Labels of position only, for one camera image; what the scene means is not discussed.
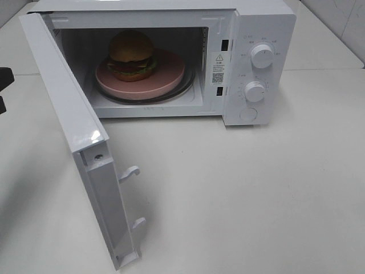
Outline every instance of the control knob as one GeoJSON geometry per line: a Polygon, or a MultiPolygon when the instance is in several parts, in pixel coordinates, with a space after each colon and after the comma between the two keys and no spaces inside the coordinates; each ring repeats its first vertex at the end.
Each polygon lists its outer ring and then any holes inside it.
{"type": "Polygon", "coordinates": [[[254,67],[264,69],[273,63],[274,50],[267,44],[258,44],[251,51],[251,62],[254,67]]]}
{"type": "Polygon", "coordinates": [[[265,87],[260,82],[251,82],[244,89],[246,100],[256,103],[260,101],[265,94],[265,87]]]}

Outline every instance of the plate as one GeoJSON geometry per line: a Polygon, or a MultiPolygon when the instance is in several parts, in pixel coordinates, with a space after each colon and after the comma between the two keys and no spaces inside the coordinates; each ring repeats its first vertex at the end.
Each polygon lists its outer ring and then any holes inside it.
{"type": "Polygon", "coordinates": [[[107,60],[104,60],[96,68],[96,80],[105,93],[120,99],[146,100],[162,96],[181,82],[185,65],[180,56],[170,51],[155,49],[154,55],[157,66],[146,79],[135,82],[118,80],[107,68],[107,60]]]}

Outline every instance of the open microwave door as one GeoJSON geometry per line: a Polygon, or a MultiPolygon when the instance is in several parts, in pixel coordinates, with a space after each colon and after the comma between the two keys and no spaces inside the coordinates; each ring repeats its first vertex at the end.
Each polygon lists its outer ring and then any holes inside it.
{"type": "Polygon", "coordinates": [[[119,183],[138,173],[137,167],[118,177],[109,139],[47,22],[38,13],[20,17],[44,85],[58,116],[116,269],[138,258],[125,214],[119,183]]]}

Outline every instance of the warning sticker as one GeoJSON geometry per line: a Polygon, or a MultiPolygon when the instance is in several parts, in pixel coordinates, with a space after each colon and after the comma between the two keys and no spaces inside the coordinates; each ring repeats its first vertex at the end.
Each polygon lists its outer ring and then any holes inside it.
{"type": "Polygon", "coordinates": [[[212,53],[212,58],[210,60],[211,84],[224,84],[228,60],[229,60],[229,53],[223,53],[223,52],[212,53]]]}

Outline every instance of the microwave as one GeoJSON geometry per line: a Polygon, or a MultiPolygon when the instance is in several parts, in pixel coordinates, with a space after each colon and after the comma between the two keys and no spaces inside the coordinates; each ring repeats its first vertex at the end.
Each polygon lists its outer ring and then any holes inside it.
{"type": "Polygon", "coordinates": [[[118,173],[99,118],[219,115],[226,126],[268,123],[296,16],[283,0],[40,0],[20,20],[119,269],[139,257],[133,231],[145,219],[128,220],[120,191],[139,168],[118,173]],[[98,67],[125,30],[182,60],[174,88],[147,99],[105,92],[98,67]]]}

